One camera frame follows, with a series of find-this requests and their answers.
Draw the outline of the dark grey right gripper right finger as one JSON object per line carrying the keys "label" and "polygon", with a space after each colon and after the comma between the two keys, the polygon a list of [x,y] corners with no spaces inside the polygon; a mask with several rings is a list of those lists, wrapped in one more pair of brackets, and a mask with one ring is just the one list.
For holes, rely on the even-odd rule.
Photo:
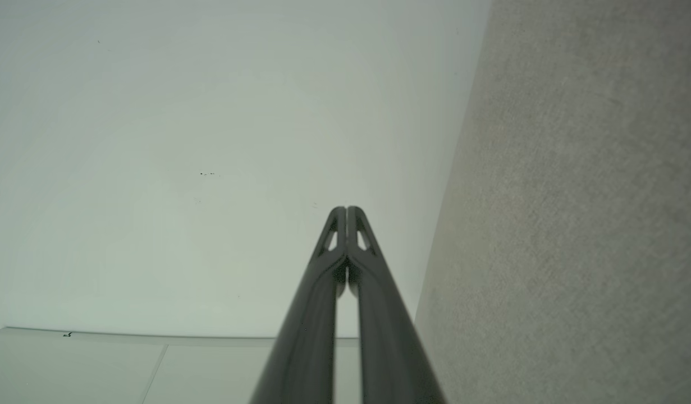
{"label": "dark grey right gripper right finger", "polygon": [[360,317],[363,404],[446,404],[368,218],[347,209],[350,284]]}

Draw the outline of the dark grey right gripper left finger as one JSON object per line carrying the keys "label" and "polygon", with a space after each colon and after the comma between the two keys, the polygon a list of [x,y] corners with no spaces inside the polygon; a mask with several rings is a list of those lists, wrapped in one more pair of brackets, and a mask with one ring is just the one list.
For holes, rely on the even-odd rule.
{"label": "dark grey right gripper left finger", "polygon": [[332,404],[337,299],[347,281],[347,210],[332,209],[250,404]]}

